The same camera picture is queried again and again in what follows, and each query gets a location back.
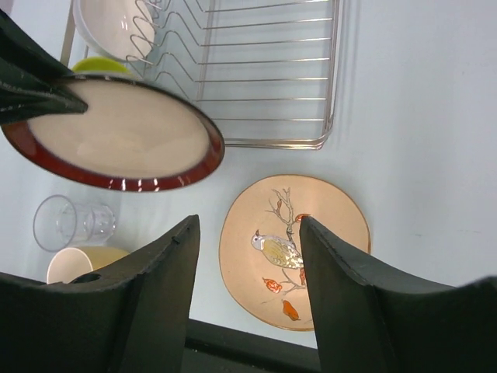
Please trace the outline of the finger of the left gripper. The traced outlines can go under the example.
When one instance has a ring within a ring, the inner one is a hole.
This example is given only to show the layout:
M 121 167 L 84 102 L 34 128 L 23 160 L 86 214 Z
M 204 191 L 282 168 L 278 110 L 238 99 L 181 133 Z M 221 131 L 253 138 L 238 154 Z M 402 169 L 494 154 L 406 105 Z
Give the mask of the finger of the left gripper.
M 84 113 L 87 103 L 59 84 L 71 70 L 1 12 L 1 124 Z

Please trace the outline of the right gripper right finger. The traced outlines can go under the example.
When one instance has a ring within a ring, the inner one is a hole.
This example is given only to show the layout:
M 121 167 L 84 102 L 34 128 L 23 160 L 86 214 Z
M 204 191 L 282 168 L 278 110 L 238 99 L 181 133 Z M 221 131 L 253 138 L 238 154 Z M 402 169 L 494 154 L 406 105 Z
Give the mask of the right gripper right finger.
M 398 270 L 313 218 L 300 227 L 323 372 L 494 372 L 496 279 L 451 287 Z

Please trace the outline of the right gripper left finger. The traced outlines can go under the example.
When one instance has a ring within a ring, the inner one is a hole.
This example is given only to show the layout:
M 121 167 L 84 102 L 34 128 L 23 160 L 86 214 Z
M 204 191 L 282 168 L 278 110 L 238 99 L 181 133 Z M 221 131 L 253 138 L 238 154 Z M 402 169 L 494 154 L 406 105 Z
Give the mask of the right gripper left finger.
M 200 220 L 68 284 L 1 275 L 3 372 L 178 372 Z

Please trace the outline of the lime green bowl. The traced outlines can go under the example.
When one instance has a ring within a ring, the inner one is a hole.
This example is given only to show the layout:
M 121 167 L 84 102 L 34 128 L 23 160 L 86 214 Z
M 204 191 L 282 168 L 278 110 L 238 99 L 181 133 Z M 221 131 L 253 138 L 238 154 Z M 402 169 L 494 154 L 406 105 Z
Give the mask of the lime green bowl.
M 73 72 L 107 72 L 132 75 L 132 72 L 125 65 L 105 57 L 84 58 L 77 62 L 71 70 Z

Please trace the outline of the white ceramic bowl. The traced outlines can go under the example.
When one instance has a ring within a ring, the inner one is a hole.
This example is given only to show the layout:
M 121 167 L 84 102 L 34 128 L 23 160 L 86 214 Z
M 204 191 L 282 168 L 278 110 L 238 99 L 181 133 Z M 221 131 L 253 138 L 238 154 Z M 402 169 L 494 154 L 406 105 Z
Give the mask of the white ceramic bowl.
M 116 61 L 144 59 L 155 39 L 146 1 L 75 0 L 75 27 L 94 51 Z

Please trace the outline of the red rimmed round plate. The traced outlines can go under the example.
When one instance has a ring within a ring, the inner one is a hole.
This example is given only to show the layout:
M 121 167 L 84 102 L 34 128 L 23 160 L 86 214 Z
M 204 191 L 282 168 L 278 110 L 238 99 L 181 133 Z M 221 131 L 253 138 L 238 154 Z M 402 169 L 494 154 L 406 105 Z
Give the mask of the red rimmed round plate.
M 24 158 L 67 180 L 121 192 L 187 187 L 212 174 L 223 136 L 199 108 L 128 75 L 77 74 L 56 86 L 85 113 L 45 114 L 2 128 Z

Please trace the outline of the metal wire dish rack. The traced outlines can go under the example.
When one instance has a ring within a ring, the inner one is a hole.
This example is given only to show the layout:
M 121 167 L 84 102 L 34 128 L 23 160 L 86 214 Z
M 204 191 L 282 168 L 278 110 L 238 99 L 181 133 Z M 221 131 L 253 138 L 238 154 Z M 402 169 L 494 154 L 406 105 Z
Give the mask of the metal wire dish rack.
M 146 1 L 155 39 L 133 75 L 203 110 L 229 146 L 320 149 L 332 132 L 341 1 Z M 63 59 L 94 51 L 69 8 Z

